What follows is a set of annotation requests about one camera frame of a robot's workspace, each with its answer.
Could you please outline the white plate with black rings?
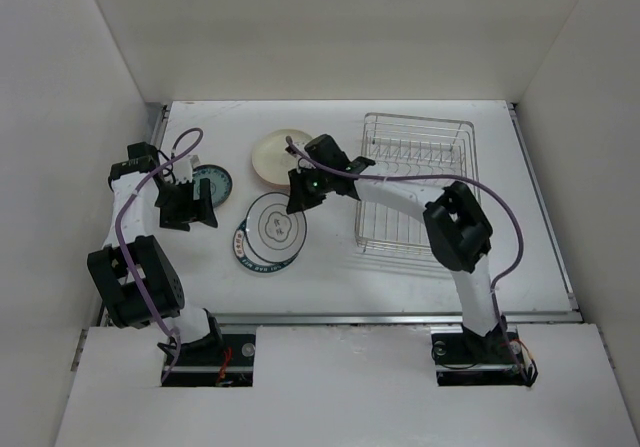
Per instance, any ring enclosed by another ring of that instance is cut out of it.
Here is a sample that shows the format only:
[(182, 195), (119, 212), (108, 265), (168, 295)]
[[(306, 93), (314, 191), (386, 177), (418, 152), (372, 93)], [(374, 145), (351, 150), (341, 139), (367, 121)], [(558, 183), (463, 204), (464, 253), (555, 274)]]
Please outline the white plate with black rings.
[(289, 196), (279, 192), (258, 197), (245, 218), (247, 244), (262, 261), (276, 264), (296, 257), (307, 236), (303, 213), (288, 214)]

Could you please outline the dark green patterned plate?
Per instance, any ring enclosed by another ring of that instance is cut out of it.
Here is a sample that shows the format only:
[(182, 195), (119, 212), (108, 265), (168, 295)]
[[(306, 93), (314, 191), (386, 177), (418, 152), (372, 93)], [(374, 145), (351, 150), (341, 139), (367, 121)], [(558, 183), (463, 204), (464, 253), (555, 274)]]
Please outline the dark green patterned plate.
[(194, 198), (201, 194), (200, 181), (207, 179), (210, 183), (210, 194), (214, 209), (221, 206), (231, 195), (233, 188), (232, 177), (229, 172), (215, 164), (204, 164), (193, 170)]

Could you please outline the cream white plate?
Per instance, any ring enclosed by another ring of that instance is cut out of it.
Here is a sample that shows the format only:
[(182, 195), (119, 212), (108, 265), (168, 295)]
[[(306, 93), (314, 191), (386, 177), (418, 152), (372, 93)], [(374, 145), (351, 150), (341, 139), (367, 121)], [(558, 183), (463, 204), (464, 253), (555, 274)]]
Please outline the cream white plate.
[(313, 137), (296, 129), (273, 131), (259, 140), (253, 147), (251, 163), (258, 177), (269, 186), (278, 189), (289, 188), (288, 172), (297, 167), (298, 157), (287, 152), (290, 137), (294, 145), (303, 150)]

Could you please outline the green rimmed white plate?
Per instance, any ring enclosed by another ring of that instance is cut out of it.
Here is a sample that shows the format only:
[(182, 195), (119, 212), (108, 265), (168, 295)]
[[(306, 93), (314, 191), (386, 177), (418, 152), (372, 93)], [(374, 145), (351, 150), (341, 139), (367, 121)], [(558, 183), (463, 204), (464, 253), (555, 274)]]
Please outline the green rimmed white plate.
[(246, 220), (241, 221), (234, 233), (232, 250), (236, 260), (243, 268), (259, 275), (276, 274), (288, 268), (298, 258), (297, 255), (294, 255), (285, 261), (276, 263), (259, 259), (257, 254), (249, 246), (246, 231)]

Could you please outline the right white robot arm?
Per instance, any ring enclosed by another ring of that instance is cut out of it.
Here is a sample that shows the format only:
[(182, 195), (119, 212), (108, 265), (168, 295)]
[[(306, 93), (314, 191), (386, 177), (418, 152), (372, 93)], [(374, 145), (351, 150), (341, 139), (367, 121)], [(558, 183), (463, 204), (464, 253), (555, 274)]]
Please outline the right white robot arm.
[(498, 351), (501, 314), (492, 300), (488, 267), (493, 228), (464, 181), (453, 176), (450, 184), (437, 187), (416, 177), (391, 176), (372, 159), (349, 159), (328, 134), (303, 149), (291, 137), (286, 143), (286, 151), (305, 162), (288, 172), (289, 215), (317, 207), (335, 193), (420, 222), (431, 254), (454, 280), (462, 307), (465, 353), (484, 361)]

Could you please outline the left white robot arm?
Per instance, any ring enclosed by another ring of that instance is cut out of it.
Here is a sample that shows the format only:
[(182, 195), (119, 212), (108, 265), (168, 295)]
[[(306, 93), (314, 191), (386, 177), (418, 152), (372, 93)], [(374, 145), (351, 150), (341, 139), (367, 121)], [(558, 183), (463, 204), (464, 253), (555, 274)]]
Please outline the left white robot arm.
[(157, 324), (170, 339), (167, 354), (217, 361), (226, 345), (215, 317), (186, 299), (179, 276), (159, 244), (160, 229), (187, 232), (194, 223), (215, 228), (217, 186), (197, 174), (185, 156), (173, 166), (146, 143), (131, 144), (128, 158), (112, 165), (112, 223), (102, 248), (87, 267), (104, 307), (118, 328)]

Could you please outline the front aluminium rail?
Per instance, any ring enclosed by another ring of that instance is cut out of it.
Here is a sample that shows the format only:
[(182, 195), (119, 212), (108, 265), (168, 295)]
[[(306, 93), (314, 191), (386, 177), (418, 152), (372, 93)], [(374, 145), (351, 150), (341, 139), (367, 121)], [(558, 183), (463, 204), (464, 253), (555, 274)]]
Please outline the front aluminium rail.
[[(455, 314), (266, 314), (226, 313), (216, 314), (220, 324), (225, 325), (444, 325), (459, 324), (460, 315)], [(510, 313), (506, 315), (515, 324), (579, 324), (583, 317), (578, 311), (548, 313)]]

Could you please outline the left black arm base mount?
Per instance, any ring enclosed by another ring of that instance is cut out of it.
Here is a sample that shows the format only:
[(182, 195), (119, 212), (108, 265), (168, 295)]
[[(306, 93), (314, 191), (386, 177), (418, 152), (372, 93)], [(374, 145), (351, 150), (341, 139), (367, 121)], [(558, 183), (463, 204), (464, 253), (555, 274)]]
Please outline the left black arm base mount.
[(181, 346), (177, 359), (174, 341), (159, 343), (165, 355), (160, 381), (162, 387), (245, 388), (254, 383), (256, 335), (224, 334)]

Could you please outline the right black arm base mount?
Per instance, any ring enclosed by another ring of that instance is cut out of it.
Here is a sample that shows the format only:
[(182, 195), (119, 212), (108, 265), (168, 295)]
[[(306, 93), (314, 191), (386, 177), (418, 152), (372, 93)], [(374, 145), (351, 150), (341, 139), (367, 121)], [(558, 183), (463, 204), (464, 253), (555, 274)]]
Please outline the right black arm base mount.
[(463, 332), (431, 334), (431, 357), (439, 387), (524, 386), (537, 381), (537, 363), (517, 331), (487, 338)]

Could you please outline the right aluminium rail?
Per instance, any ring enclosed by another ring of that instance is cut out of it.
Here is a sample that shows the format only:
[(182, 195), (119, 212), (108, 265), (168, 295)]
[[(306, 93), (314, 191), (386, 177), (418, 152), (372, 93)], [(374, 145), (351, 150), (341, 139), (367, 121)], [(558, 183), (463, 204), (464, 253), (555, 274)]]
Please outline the right aluminium rail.
[(552, 251), (553, 251), (554, 258), (555, 258), (557, 267), (559, 269), (559, 272), (560, 272), (560, 275), (561, 275), (561, 278), (562, 278), (562, 283), (564, 285), (564, 288), (565, 288), (565, 291), (566, 291), (566, 294), (567, 294), (567, 298), (568, 298), (569, 303), (571, 305), (571, 310), (577, 312), (579, 317), (582, 317), (582, 314), (581, 314), (581, 311), (580, 311), (580, 307), (579, 307), (579, 304), (578, 304), (578, 300), (576, 298), (576, 295), (575, 295), (571, 280), (569, 278), (569, 274), (568, 274), (568, 271), (567, 271), (567, 268), (566, 268), (566, 265), (565, 265), (561, 250), (560, 250), (560, 246), (559, 246), (559, 243), (558, 243), (558, 240), (557, 240), (557, 236), (555, 234), (553, 225), (551, 223), (549, 212), (548, 212), (544, 197), (542, 195), (542, 191), (540, 189), (540, 184), (538, 182), (538, 179), (537, 179), (537, 176), (536, 176), (536, 173), (535, 173), (535, 170), (534, 170), (532, 159), (531, 159), (531, 156), (529, 154), (527, 145), (525, 143), (524, 134), (522, 132), (522, 128), (521, 128), (521, 125), (520, 125), (520, 122), (519, 122), (519, 119), (518, 119), (518, 115), (517, 115), (517, 109), (516, 109), (517, 105), (512, 103), (512, 102), (508, 102), (507, 103), (507, 107), (508, 107), (508, 111), (509, 111), (509, 114), (510, 114), (510, 117), (511, 117), (511, 121), (512, 121), (514, 130), (515, 130), (515, 133), (516, 133), (516, 137), (517, 137), (519, 145), (520, 145), (520, 149), (521, 149), (522, 154), (524, 156), (525, 164), (526, 164), (526, 167), (527, 167), (527, 171), (529, 173), (529, 177), (530, 177), (531, 183), (533, 185), (533, 189), (534, 189), (535, 196), (536, 196), (536, 199), (537, 199), (537, 202), (538, 202), (538, 205), (539, 205), (539, 209), (540, 209), (541, 214), (542, 214), (542, 218), (543, 218), (543, 221), (544, 221), (544, 225), (545, 225), (545, 229), (546, 229), (546, 232), (547, 232), (547, 236), (548, 236), (548, 238), (549, 238), (549, 240), (551, 242), (551, 245), (552, 245)]

